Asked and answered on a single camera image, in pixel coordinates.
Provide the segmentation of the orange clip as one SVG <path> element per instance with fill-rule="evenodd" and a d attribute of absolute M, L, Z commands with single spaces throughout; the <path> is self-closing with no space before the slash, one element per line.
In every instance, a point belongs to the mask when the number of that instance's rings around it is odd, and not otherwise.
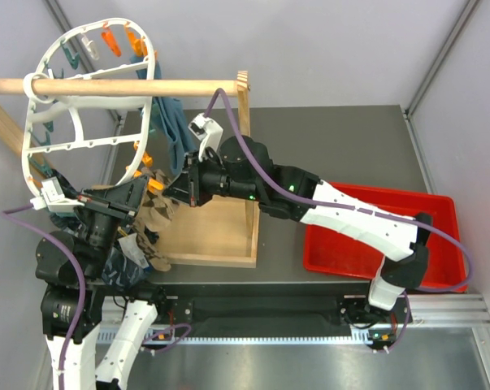
<path fill-rule="evenodd" d="M 148 182 L 147 182 L 147 191 L 148 192 L 156 194 L 156 193 L 163 191 L 164 189 L 165 189 L 165 186 L 163 183 L 161 183 L 160 181 L 158 181 L 158 180 L 156 180 L 150 176 L 148 177 Z"/>
<path fill-rule="evenodd" d="M 137 141 L 137 142 L 135 142 L 135 143 L 133 144 L 133 149 L 134 149 L 135 151 L 138 151 L 138 148 L 139 148 L 139 142 Z M 149 155 L 149 154 L 148 154 L 148 153 L 145 151 L 145 152 L 143 153 L 143 155 L 142 155 L 142 158 L 141 158 L 141 163 L 142 163 L 142 164 L 143 164 L 145 167 L 150 168 L 150 167 L 152 167 L 152 166 L 153 166 L 153 164 L 154 164 L 154 160 L 153 160 L 153 158 L 152 158 L 152 157 L 151 157 L 151 156 L 150 156 L 150 155 Z"/>

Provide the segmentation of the brown argyle sock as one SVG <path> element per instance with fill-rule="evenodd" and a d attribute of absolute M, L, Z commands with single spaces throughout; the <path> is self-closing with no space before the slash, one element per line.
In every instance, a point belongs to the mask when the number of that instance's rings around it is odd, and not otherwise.
<path fill-rule="evenodd" d="M 167 272 L 171 269 L 169 258 L 161 253 L 145 233 L 134 232 L 137 248 L 143 253 L 145 260 L 156 270 Z"/>
<path fill-rule="evenodd" d="M 148 229 L 160 233 L 171 225 L 179 206 L 179 202 L 163 196 L 162 191 L 153 193 L 146 190 L 132 226 L 138 232 Z"/>

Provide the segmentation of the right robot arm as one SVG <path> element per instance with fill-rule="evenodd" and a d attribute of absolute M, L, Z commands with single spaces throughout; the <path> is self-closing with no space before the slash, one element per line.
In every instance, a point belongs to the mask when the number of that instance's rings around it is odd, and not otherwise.
<path fill-rule="evenodd" d="M 326 228 L 376 249 L 384 257 L 363 302 L 373 321 L 385 320 L 397 298 L 422 283 L 429 214 L 391 214 L 360 201 L 308 171 L 273 163 L 267 147 L 248 136 L 233 136 L 218 152 L 207 151 L 205 157 L 186 156 L 183 171 L 163 192 L 166 197 L 191 207 L 215 196 L 252 201 L 272 218 Z"/>

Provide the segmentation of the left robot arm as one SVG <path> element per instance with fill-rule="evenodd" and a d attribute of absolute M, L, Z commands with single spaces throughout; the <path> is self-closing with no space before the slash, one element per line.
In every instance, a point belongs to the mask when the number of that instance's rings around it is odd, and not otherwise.
<path fill-rule="evenodd" d="M 125 389 L 144 337 L 153 322 L 164 320 L 169 304 L 163 292 L 138 283 L 128 297 L 122 323 L 101 362 L 96 343 L 102 306 L 115 289 L 99 285 L 115 252 L 118 229 L 135 219 L 149 179 L 140 175 L 122 184 L 77 192 L 58 176 L 43 180 L 36 206 L 72 212 L 73 232 L 44 234 L 36 249 L 36 277 L 46 282 L 41 301 L 42 331 L 50 351 L 57 389 Z"/>

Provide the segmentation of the teal clip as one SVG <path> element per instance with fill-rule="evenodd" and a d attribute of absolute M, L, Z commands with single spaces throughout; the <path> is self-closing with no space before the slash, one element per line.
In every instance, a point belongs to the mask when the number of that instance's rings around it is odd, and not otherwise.
<path fill-rule="evenodd" d="M 28 157 L 30 166 L 42 177 L 51 177 L 53 175 L 53 167 L 47 162 L 43 156 L 31 155 Z"/>
<path fill-rule="evenodd" d="M 47 146 L 51 144 L 51 135 L 54 132 L 54 122 L 45 122 L 42 128 L 31 128 L 30 135 L 33 142 L 38 146 Z"/>

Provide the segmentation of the wooden rack base tray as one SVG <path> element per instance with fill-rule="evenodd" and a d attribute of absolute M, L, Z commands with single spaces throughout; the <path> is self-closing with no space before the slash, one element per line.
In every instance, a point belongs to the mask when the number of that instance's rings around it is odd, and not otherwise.
<path fill-rule="evenodd" d="M 258 259 L 258 234 L 256 241 L 250 239 L 245 202 L 214 197 L 201 207 L 180 204 L 167 229 L 160 233 L 145 229 L 142 233 L 169 258 L 171 266 L 254 269 Z M 255 218 L 258 227 L 258 206 Z"/>

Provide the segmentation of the teal blue sock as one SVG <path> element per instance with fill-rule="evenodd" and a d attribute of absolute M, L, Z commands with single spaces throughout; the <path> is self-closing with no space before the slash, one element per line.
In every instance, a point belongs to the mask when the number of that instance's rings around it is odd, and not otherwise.
<path fill-rule="evenodd" d="M 152 97 L 148 141 L 158 133 L 165 136 L 169 167 L 175 179 L 184 167 L 184 156 L 196 149 L 181 100 Z"/>

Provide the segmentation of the red plastic tray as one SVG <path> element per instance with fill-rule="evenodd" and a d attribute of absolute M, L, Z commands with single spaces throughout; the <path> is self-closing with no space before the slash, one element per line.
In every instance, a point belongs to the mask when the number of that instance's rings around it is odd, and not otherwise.
<path fill-rule="evenodd" d="M 427 213 L 435 228 L 459 238 L 455 205 L 449 197 L 353 184 L 333 186 L 387 212 L 408 216 Z M 429 263 L 422 288 L 450 288 L 466 278 L 462 252 L 455 245 L 432 234 L 427 247 Z M 306 228 L 302 264 L 307 271 L 367 280 L 375 276 L 381 262 L 382 253 L 361 242 L 323 227 Z"/>

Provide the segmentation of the wooden rod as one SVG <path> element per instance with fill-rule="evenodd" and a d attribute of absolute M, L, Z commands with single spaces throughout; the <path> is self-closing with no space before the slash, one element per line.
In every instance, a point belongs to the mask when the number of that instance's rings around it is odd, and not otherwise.
<path fill-rule="evenodd" d="M 236 96 L 247 90 L 238 80 L 50 80 L 28 82 L 36 95 L 205 97 L 218 88 Z"/>

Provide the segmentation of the wooden rack upright post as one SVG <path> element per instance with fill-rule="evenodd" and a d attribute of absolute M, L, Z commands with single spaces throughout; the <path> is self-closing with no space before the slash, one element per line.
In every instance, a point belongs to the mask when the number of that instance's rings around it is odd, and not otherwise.
<path fill-rule="evenodd" d="M 249 113 L 249 73 L 238 71 L 236 76 L 236 91 L 238 101 L 239 129 L 242 135 L 250 136 L 250 113 Z M 255 218 L 256 206 L 251 200 L 245 202 L 246 226 L 252 241 L 257 240 L 258 227 Z"/>

